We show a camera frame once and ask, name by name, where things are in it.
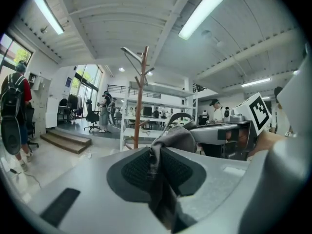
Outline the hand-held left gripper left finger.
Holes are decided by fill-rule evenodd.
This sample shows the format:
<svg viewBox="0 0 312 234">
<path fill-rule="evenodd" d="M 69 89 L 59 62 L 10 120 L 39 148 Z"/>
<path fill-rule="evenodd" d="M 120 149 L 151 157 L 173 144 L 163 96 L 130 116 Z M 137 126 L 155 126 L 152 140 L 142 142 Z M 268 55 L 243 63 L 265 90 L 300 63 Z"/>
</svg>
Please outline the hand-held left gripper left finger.
<svg viewBox="0 0 312 234">
<path fill-rule="evenodd" d="M 60 231 L 165 231 L 153 212 L 149 149 L 80 162 L 39 191 L 29 208 Z"/>
</svg>

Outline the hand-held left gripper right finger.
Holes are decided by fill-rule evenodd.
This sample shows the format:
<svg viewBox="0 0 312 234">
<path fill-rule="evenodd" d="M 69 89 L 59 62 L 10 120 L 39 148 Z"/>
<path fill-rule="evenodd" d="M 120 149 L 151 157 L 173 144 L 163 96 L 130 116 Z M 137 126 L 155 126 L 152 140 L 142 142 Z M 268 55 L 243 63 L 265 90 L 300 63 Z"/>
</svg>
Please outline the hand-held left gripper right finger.
<svg viewBox="0 0 312 234">
<path fill-rule="evenodd" d="M 212 213 L 234 190 L 249 162 L 161 150 L 161 168 L 182 212 L 195 221 Z"/>
</svg>

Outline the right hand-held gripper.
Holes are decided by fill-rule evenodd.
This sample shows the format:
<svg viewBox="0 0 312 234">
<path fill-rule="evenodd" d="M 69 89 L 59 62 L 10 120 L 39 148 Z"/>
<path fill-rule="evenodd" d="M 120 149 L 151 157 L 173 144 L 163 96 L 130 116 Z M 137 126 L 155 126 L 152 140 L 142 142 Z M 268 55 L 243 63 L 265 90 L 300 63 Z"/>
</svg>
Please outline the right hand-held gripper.
<svg viewBox="0 0 312 234">
<path fill-rule="evenodd" d="M 198 126 L 190 133 L 197 143 L 202 143 L 206 156 L 247 160 L 271 118 L 263 97 L 256 93 L 226 110 L 222 121 Z"/>
</svg>

